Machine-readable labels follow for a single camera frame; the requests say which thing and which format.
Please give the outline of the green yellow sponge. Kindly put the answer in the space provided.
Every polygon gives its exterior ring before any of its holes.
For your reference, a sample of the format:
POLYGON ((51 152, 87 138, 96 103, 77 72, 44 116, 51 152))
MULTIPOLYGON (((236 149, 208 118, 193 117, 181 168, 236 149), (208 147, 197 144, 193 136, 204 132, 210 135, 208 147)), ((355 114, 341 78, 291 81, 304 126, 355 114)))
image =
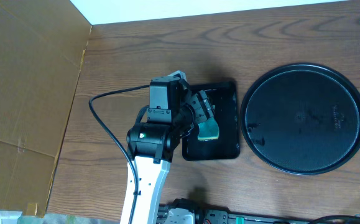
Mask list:
POLYGON ((198 124, 199 141, 217 140, 219 138, 219 126, 214 118, 209 118, 206 121, 198 124))

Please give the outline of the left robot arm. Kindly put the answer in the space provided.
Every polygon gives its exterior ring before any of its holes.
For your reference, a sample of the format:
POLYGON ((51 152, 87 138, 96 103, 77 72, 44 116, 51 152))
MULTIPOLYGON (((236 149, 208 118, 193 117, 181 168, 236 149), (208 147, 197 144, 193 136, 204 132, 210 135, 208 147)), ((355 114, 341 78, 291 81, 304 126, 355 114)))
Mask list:
POLYGON ((192 91, 185 73, 153 78, 149 104, 128 131, 127 189, 121 223, 155 223, 160 196, 182 138, 197 129, 199 141, 219 138, 214 107, 205 91, 192 91))

